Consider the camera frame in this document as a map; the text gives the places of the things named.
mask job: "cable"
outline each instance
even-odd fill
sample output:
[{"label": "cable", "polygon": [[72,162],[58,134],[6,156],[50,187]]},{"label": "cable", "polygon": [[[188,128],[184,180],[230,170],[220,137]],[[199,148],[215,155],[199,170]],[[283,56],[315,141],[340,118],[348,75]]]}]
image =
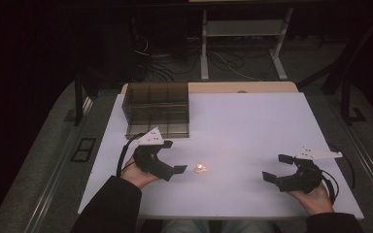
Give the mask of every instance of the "cable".
[{"label": "cable", "polygon": [[217,67],[218,69],[220,69],[220,70],[223,70],[223,71],[230,71],[229,69],[224,69],[223,67],[220,67],[217,63],[216,63],[216,61],[214,61],[214,59],[217,59],[217,58],[214,58],[214,57],[211,57],[212,56],[212,54],[211,53],[207,53],[207,58],[208,58],[208,60],[215,66],[215,67]]},{"label": "cable", "polygon": [[214,55],[216,55],[216,56],[218,56],[223,62],[224,62],[224,64],[226,65],[226,67],[228,67],[229,68],[229,70],[230,71],[232,71],[232,72],[234,72],[235,74],[237,74],[237,75],[239,75],[239,76],[242,76],[242,77],[244,77],[244,78],[247,78],[247,79],[251,79],[251,80],[255,80],[255,81],[259,81],[259,82],[262,82],[261,80],[259,80],[259,79],[256,79],[256,78],[253,78],[253,77],[250,77],[250,76],[246,76],[246,75],[243,75],[243,74],[241,74],[241,73],[239,73],[239,72],[237,72],[237,71],[235,71],[230,65],[228,65],[228,62],[226,62],[219,54],[217,54],[216,52],[214,52],[214,51],[208,51],[208,53],[212,53],[212,54],[214,54]]},{"label": "cable", "polygon": [[122,151],[120,152],[119,161],[118,161],[118,167],[117,167],[117,175],[120,174],[120,171],[122,171],[122,163],[125,158],[126,152],[128,151],[129,145],[134,141],[135,139],[144,136],[146,133],[139,133],[137,135],[132,136],[132,138],[129,139],[129,141],[126,143],[125,146],[123,146]]},{"label": "cable", "polygon": [[[162,65],[162,64],[170,64],[169,62],[163,63],[163,62],[158,62],[158,61],[156,61],[156,60],[153,61],[153,65],[158,66],[158,67],[160,67],[161,69],[159,69],[159,68],[157,68],[157,67],[154,67],[153,65],[152,65],[152,67],[153,67],[154,69],[159,70],[160,72],[164,72],[164,73],[169,72],[171,75],[169,75],[169,74],[167,74],[167,73],[166,73],[166,74],[170,77],[170,79],[171,79],[172,81],[174,81],[172,75],[184,75],[184,74],[188,74],[188,73],[190,73],[190,72],[195,68],[196,63],[197,63],[198,58],[199,58],[199,54],[196,53],[196,52],[193,52],[193,53],[189,54],[188,57],[191,57],[191,56],[194,56],[194,55],[196,55],[196,57],[195,57],[195,59],[194,59],[193,62],[192,62],[192,66],[191,66],[190,68],[188,68],[187,70],[185,70],[185,71],[174,72],[174,71],[168,69],[166,66]],[[172,63],[177,63],[177,62],[181,62],[181,60],[173,61]]]},{"label": "cable", "polygon": [[158,75],[161,75],[165,79],[165,81],[168,81],[166,78],[169,78],[171,81],[174,81],[174,78],[172,77],[172,75],[166,73],[162,69],[158,69],[158,68],[153,67],[153,66],[150,66],[150,67],[151,67],[151,71],[155,72]]},{"label": "cable", "polygon": [[[238,68],[241,68],[242,66],[232,62],[232,61],[229,61],[229,60],[225,60],[222,56],[220,56],[219,53],[217,52],[214,52],[214,51],[210,51],[208,50],[207,51],[207,57],[211,60],[211,62],[217,66],[219,69],[223,70],[223,71],[230,71],[230,69],[233,69],[233,70],[236,70]],[[220,63],[221,65],[225,65],[228,69],[223,69],[221,68],[220,66],[218,66],[216,63],[214,63],[215,61]]]},{"label": "cable", "polygon": [[[160,76],[162,78],[162,79],[158,78],[160,81],[162,81],[162,82],[168,82],[168,80],[166,79],[166,77],[164,75],[156,72],[153,67],[145,67],[145,66],[142,66],[142,65],[138,65],[138,66],[141,67],[141,68],[144,68],[147,71],[147,77],[148,77],[148,80],[150,82],[152,81],[150,73],[152,73],[153,75]],[[170,75],[168,75],[167,73],[165,73],[165,74],[172,80],[172,77]]]},{"label": "cable", "polygon": [[135,161],[133,161],[133,162],[127,164],[126,166],[124,166],[124,167],[122,168],[122,170],[120,170],[120,173],[122,173],[123,170],[125,170],[127,167],[129,167],[130,165],[132,165],[132,164],[134,164],[134,163],[135,163]]},{"label": "cable", "polygon": [[334,205],[335,203],[334,187],[332,186],[331,181],[327,179],[324,175],[322,175],[322,179],[326,184],[326,188],[328,189],[329,201],[331,202],[332,205]]},{"label": "cable", "polygon": [[138,50],[135,50],[135,52],[138,53],[138,54],[141,54],[141,55],[151,56],[151,55],[148,54],[148,53],[144,53],[144,52],[141,52],[141,51],[138,51]]},{"label": "cable", "polygon": [[[331,176],[331,174],[327,173],[327,172],[324,171],[324,170],[321,170],[321,171],[324,172],[324,173],[326,173],[327,175],[329,175],[329,176],[332,178],[332,180],[335,182],[335,185],[337,186],[337,192],[336,192],[335,195],[333,196],[333,202],[335,202],[335,199],[337,199],[338,194],[339,194],[339,192],[340,192],[340,186],[338,185],[338,182],[335,180],[335,178]],[[322,176],[322,178],[325,180],[325,183],[330,182],[330,180],[328,180],[326,177]]]},{"label": "cable", "polygon": [[148,40],[145,37],[142,37],[142,36],[136,36],[136,37],[139,37],[139,38],[141,38],[145,41],[144,51],[146,51],[148,49],[148,46],[149,46]]},{"label": "cable", "polygon": [[248,55],[251,51],[253,51],[255,53],[255,44],[257,44],[257,41],[262,41],[262,44],[266,47],[271,47],[271,45],[268,44],[268,42],[265,40],[265,39],[262,39],[262,38],[259,38],[259,37],[256,37],[255,39],[253,38],[248,38],[247,41],[249,41],[251,44],[250,44],[250,47],[248,49],[245,50],[244,54],[243,55],[239,55],[237,54],[235,51],[233,51],[231,49],[231,46],[228,45],[228,43],[225,43],[224,41],[223,42],[220,42],[221,45],[223,46],[223,48],[227,51],[223,51],[223,53],[225,54],[229,54],[231,56],[235,56],[237,57],[238,59],[235,59],[235,60],[231,60],[231,61],[236,61],[236,60],[239,60],[239,59],[244,59],[244,58],[259,58],[259,57],[262,57],[262,56],[265,56],[265,55],[268,55],[269,54],[269,50],[267,50],[267,52],[264,52],[262,54],[259,54],[259,55],[254,55],[254,56],[250,56]]},{"label": "cable", "polygon": [[[331,148],[334,148],[335,150],[337,151],[341,151],[339,150],[337,147],[335,147],[334,145],[330,144],[329,142],[326,142]],[[342,153],[343,157],[345,158],[345,160],[347,161],[350,169],[351,169],[351,175],[352,175],[352,184],[351,184],[351,189],[354,189],[356,188],[356,171],[353,167],[353,163],[351,162],[351,160],[348,158],[348,156],[344,153]]]},{"label": "cable", "polygon": [[244,60],[245,55],[239,56],[239,55],[235,54],[234,52],[228,53],[228,52],[225,52],[225,51],[223,51],[223,53],[225,53],[226,55],[232,56],[232,57],[236,57],[235,59],[232,59],[232,60],[226,60],[225,59],[227,62],[230,62],[230,63],[234,64],[236,66],[236,69],[245,66],[245,60]]}]

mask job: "gray carpet floor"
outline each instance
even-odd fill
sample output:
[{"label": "gray carpet floor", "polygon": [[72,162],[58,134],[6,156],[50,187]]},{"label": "gray carpet floor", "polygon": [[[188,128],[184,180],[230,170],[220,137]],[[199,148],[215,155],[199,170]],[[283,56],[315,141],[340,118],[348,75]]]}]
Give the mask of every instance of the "gray carpet floor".
[{"label": "gray carpet floor", "polygon": [[[273,46],[272,40],[240,40],[243,39],[210,42],[210,82],[279,82],[271,59],[266,55]],[[154,59],[156,63],[153,66],[167,73],[171,71],[174,81],[201,82],[199,60],[196,62],[198,46],[195,44],[191,43],[187,62],[159,56]],[[289,81],[297,83],[319,71],[334,61],[345,46],[331,43],[319,48],[318,44],[319,41],[314,38],[285,42],[280,58]],[[239,67],[236,71],[240,74],[222,65],[223,59],[229,61],[230,67]],[[146,82],[165,79],[170,81],[165,73],[157,71],[149,73]],[[356,171],[353,194],[365,217],[361,225],[365,232],[373,233],[373,183],[362,166],[359,157],[362,151],[356,148],[356,142],[351,136],[353,134],[359,139],[359,144],[373,161],[373,108],[362,93],[353,88],[352,107],[359,108],[367,121],[347,125],[339,115],[340,92],[337,91],[334,95],[321,93],[324,79],[322,77],[300,91],[305,93],[327,142],[352,161]],[[74,109],[73,85],[68,86],[59,96],[1,207],[0,232],[70,230],[77,218],[86,181],[118,93],[119,90],[101,90],[79,126],[74,126],[67,117]],[[94,150],[88,162],[71,162],[69,158],[81,138],[96,138]],[[343,159],[337,162],[347,182],[350,182],[352,175],[348,164]],[[277,224],[285,233],[305,232],[303,219],[278,221]]]}]

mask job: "white tabletop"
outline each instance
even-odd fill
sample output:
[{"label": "white tabletop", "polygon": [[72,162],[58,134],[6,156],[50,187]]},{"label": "white tabletop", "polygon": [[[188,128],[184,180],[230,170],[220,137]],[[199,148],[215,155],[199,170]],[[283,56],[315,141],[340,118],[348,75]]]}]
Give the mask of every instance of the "white tabletop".
[{"label": "white tabletop", "polygon": [[[127,122],[120,94],[112,110],[79,213],[104,182],[114,175],[127,140]],[[292,175],[294,165],[280,163],[278,154],[296,155],[303,146],[328,150],[322,132],[302,93],[211,93],[189,95],[190,135],[172,139],[162,149],[161,161],[187,165],[169,182],[157,181],[143,189],[139,217],[143,218],[258,218],[306,216],[298,202],[262,179],[262,171]],[[135,150],[132,143],[125,161]],[[203,162],[208,171],[196,174]],[[340,186],[336,212],[363,218],[335,160],[315,162]]]}]

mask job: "black cable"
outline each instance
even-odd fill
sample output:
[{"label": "black cable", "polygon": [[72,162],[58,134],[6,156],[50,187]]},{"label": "black cable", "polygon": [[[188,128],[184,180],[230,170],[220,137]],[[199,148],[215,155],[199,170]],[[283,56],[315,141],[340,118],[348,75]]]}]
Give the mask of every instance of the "black cable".
[{"label": "black cable", "polygon": [[122,173],[123,170],[125,170],[127,167],[129,167],[130,165],[132,165],[132,164],[134,164],[134,163],[135,163],[135,161],[133,161],[133,162],[127,164],[126,166],[124,166],[124,167],[122,168],[122,170],[120,170],[120,172]]},{"label": "black cable", "polygon": [[153,67],[154,69],[159,70],[160,72],[165,72],[165,71],[169,72],[169,73],[171,74],[171,76],[170,76],[169,74],[168,74],[168,76],[170,77],[171,81],[174,81],[172,75],[185,75],[185,74],[189,74],[189,73],[190,73],[190,72],[195,68],[196,63],[197,63],[198,58],[199,58],[199,53],[194,52],[194,53],[192,53],[192,54],[189,54],[188,57],[191,57],[191,56],[194,56],[194,55],[195,55],[196,57],[194,58],[194,60],[193,60],[193,62],[192,62],[192,66],[191,66],[190,68],[188,68],[186,71],[174,72],[174,71],[168,69],[167,67],[165,67],[164,65],[162,65],[162,64],[170,64],[169,62],[164,63],[164,62],[160,62],[160,61],[158,62],[158,61],[156,61],[156,60],[153,61],[153,65],[159,66],[159,67],[161,67],[162,69],[159,69],[159,68],[157,68],[157,67],[154,67],[153,65],[152,65],[152,67]]},{"label": "black cable", "polygon": [[239,56],[238,54],[234,53],[233,51],[231,52],[226,52],[226,51],[217,51],[217,54],[220,56],[220,53],[223,53],[225,55],[228,55],[228,56],[232,56],[232,57],[235,57],[234,59],[226,59],[226,58],[223,58],[226,62],[228,63],[233,63],[235,64],[235,67],[238,69],[238,68],[242,68],[245,66],[245,60],[244,60],[244,57],[245,55],[243,55],[243,57]]},{"label": "black cable", "polygon": [[147,78],[148,78],[148,80],[149,80],[150,82],[153,81],[154,74],[157,74],[157,75],[159,75],[160,77],[163,78],[163,80],[160,79],[160,78],[158,78],[160,81],[164,81],[164,82],[167,81],[166,78],[165,78],[164,76],[162,76],[161,74],[157,73],[155,70],[153,70],[153,69],[151,69],[151,68],[149,68],[149,67],[146,67],[146,66],[141,66],[141,65],[138,65],[138,66],[141,67],[141,68],[143,68],[143,69],[146,71],[146,76],[147,76]]},{"label": "black cable", "polygon": [[324,170],[321,170],[321,171],[324,172],[324,173],[326,173],[327,175],[329,175],[332,178],[332,180],[335,182],[335,185],[337,186],[337,192],[334,195],[334,202],[335,202],[335,199],[337,199],[338,194],[340,192],[340,186],[338,185],[338,182],[335,180],[335,178],[331,176],[331,174],[327,173]]},{"label": "black cable", "polygon": [[217,57],[217,56],[215,56],[214,54],[212,54],[212,53],[210,53],[210,52],[208,52],[207,53],[207,58],[208,58],[208,60],[215,66],[215,67],[217,67],[218,69],[220,69],[220,70],[223,70],[223,71],[231,71],[231,69],[232,69],[232,67],[230,67],[229,69],[225,69],[225,68],[223,68],[223,67],[221,67],[219,64],[217,64],[216,62],[218,62],[218,63],[221,63],[222,65],[224,65],[224,66],[227,66],[228,67],[228,64],[226,64],[225,62],[223,62],[223,61],[220,61],[220,58],[219,57]]},{"label": "black cable", "polygon": [[332,205],[334,205],[334,203],[335,203],[334,187],[332,186],[331,181],[329,179],[327,179],[324,175],[322,175],[322,179],[326,184],[326,188],[328,189],[329,201],[331,202]]},{"label": "black cable", "polygon": [[162,75],[162,74],[156,72],[155,69],[150,68],[150,67],[146,67],[146,69],[147,69],[149,72],[151,72],[153,75],[157,75],[157,76],[158,76],[157,78],[158,78],[160,81],[163,81],[163,82],[167,82],[167,81],[168,81],[164,75]]},{"label": "black cable", "polygon": [[125,158],[126,152],[128,151],[129,145],[134,141],[135,139],[144,136],[146,133],[139,133],[137,135],[132,136],[132,138],[129,139],[129,141],[126,143],[125,146],[123,146],[122,151],[120,152],[119,161],[118,161],[118,167],[117,167],[117,176],[120,175],[120,171],[122,171],[122,163]]},{"label": "black cable", "polygon": [[151,70],[155,72],[156,74],[161,75],[165,79],[165,81],[168,81],[168,79],[166,78],[169,78],[169,80],[174,81],[174,78],[172,77],[172,75],[166,73],[162,69],[158,69],[156,67],[151,66]]},{"label": "black cable", "polygon": [[218,63],[220,63],[220,64],[225,65],[226,67],[228,67],[228,69],[226,69],[225,71],[230,71],[230,69],[238,70],[238,68],[242,67],[242,66],[239,66],[238,64],[236,64],[234,62],[231,62],[229,60],[224,59],[222,56],[220,56],[217,52],[214,52],[214,51],[208,50],[207,51],[207,57],[210,60],[215,59]]},{"label": "black cable", "polygon": [[[331,148],[334,148],[337,151],[340,151],[337,147],[334,145],[331,145],[329,142],[326,142]],[[353,163],[351,163],[351,160],[348,158],[348,156],[344,153],[342,153],[343,157],[347,161],[348,165],[350,166],[351,169],[351,175],[352,175],[352,184],[351,184],[351,189],[354,189],[356,187],[356,171],[354,170]]]},{"label": "black cable", "polygon": [[[268,43],[265,42],[265,40],[262,40],[262,41],[264,41],[264,43],[263,43],[264,45],[268,46]],[[253,41],[253,42],[251,43],[250,48],[247,49],[247,50],[244,52],[243,55],[239,55],[237,52],[233,51],[232,48],[231,48],[228,44],[222,44],[223,47],[227,50],[227,51],[222,51],[222,52],[225,53],[225,54],[229,54],[229,55],[231,55],[231,56],[235,56],[235,57],[237,57],[237,59],[235,59],[235,60],[230,60],[230,61],[236,61],[236,60],[240,60],[240,59],[244,59],[244,58],[247,58],[247,59],[251,59],[251,58],[260,58],[260,57],[262,57],[262,56],[269,55],[269,49],[268,49],[267,52],[264,52],[264,53],[262,53],[262,54],[254,55],[254,56],[249,56],[250,51],[253,51],[253,52],[254,52],[255,44],[256,44],[256,42]]]},{"label": "black cable", "polygon": [[[186,57],[190,57],[196,53],[198,53],[199,50],[193,50],[191,54],[188,54]],[[159,56],[152,56],[152,59],[154,60],[154,62],[159,62],[160,64],[174,64],[174,63],[179,63],[179,62],[183,62],[184,60],[179,58],[179,57],[174,57],[172,56],[171,54],[168,54],[168,56],[165,56],[165,57],[159,57]]]},{"label": "black cable", "polygon": [[253,50],[254,48],[254,43],[251,44],[251,47],[249,49],[247,49],[243,55],[238,55],[232,48],[231,46],[229,46],[228,44],[223,44],[223,48],[226,50],[226,51],[220,51],[220,52],[223,52],[227,55],[230,55],[230,56],[233,56],[233,57],[236,57],[236,59],[233,59],[233,60],[229,60],[230,62],[235,62],[235,61],[238,61],[240,60],[243,64],[240,66],[240,67],[243,67],[245,65],[245,60],[244,60],[244,57],[247,56],[248,53],[250,53],[250,50]]}]

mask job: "dark background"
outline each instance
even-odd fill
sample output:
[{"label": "dark background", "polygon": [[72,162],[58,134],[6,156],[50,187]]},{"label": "dark background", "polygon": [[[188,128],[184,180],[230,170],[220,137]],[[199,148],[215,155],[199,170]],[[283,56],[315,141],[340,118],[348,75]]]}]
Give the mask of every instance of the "dark background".
[{"label": "dark background", "polygon": [[[130,13],[66,15],[52,1],[0,1],[0,204],[53,103],[77,74],[94,96],[101,88],[142,79],[132,26],[158,47],[183,56],[185,51],[179,48],[186,37],[199,36],[199,14],[168,12],[161,17],[143,12],[134,22]],[[296,8],[288,38],[359,37],[371,23],[373,1]],[[170,32],[163,36],[163,31]],[[373,104],[373,35],[348,75]]]}]

